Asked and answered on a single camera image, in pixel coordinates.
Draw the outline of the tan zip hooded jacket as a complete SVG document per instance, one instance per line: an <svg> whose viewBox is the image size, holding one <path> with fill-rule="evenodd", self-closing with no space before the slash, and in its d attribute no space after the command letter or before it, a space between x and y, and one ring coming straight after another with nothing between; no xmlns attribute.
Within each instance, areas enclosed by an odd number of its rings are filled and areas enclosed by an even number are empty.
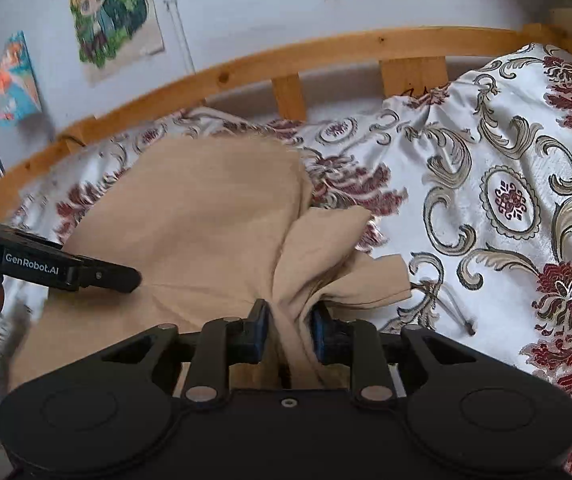
<svg viewBox="0 0 572 480"><path fill-rule="evenodd" d="M318 362L309 314L321 300L348 318L408 299L400 256L359 252L370 213L322 209L299 154L260 136L155 143L91 208L65 242L77 255L130 266L126 295L87 288L50 292L10 362L19 386L152 326L197 332L217 318L246 318L257 300L272 318L263 360L237 364L235 387L337 387Z"/></svg>

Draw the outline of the orange blue curled poster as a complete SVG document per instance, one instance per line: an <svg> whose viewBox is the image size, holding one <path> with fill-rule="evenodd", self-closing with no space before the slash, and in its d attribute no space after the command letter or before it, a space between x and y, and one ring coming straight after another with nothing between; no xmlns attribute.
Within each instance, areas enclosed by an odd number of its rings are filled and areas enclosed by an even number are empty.
<svg viewBox="0 0 572 480"><path fill-rule="evenodd" d="M0 57L0 103L1 126L16 125L42 113L36 75L21 30L6 40Z"/></svg>

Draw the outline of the white floral satin bedspread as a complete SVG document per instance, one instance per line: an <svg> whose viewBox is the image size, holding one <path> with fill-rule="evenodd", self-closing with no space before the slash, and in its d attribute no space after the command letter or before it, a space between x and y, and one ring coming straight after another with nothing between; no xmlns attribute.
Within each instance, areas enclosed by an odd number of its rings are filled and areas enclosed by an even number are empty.
<svg viewBox="0 0 572 480"><path fill-rule="evenodd" d="M572 399L571 54L528 44L421 96L322 122L196 107L108 128L33 181L10 223L62 242L149 145L248 133L302 151L315 206L371 211L359 250L405 258L420 290L373 315L383 332L432 328Z"/></svg>

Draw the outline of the anime character green poster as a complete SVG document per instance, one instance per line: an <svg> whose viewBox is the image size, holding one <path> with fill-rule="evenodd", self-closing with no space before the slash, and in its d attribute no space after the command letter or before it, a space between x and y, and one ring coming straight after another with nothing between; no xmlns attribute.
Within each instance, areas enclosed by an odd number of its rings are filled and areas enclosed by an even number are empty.
<svg viewBox="0 0 572 480"><path fill-rule="evenodd" d="M164 50L154 0L70 0L70 11L91 86Z"/></svg>

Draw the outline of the white wall conduit pipe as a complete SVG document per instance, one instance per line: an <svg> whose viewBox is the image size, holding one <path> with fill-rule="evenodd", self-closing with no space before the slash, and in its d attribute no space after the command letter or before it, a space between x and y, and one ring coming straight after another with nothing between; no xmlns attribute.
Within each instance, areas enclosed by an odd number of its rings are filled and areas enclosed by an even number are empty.
<svg viewBox="0 0 572 480"><path fill-rule="evenodd" d="M186 38L178 0L164 0L164 5L166 6L167 11L171 16L174 34L182 56L184 70L186 71L187 75L193 75L196 73L195 64L192 57L192 52L190 52L190 45L188 44Z"/></svg>

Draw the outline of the wooden bed frame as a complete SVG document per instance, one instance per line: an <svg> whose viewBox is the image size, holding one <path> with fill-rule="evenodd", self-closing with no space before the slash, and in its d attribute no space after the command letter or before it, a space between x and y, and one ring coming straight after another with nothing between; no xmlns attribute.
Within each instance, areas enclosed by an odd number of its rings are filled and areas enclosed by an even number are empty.
<svg viewBox="0 0 572 480"><path fill-rule="evenodd" d="M420 26L349 32L296 42L236 58L144 94L100 117L75 122L43 151L21 162L0 180L0 221L18 203L20 191L51 166L85 145L194 107L222 92L269 81L280 117L306 120L301 74L311 70L377 62L387 98L408 90L442 86L446 61L454 56L495 58L525 44L554 44L572 54L572 32L559 25L529 24L519 30Z"/></svg>

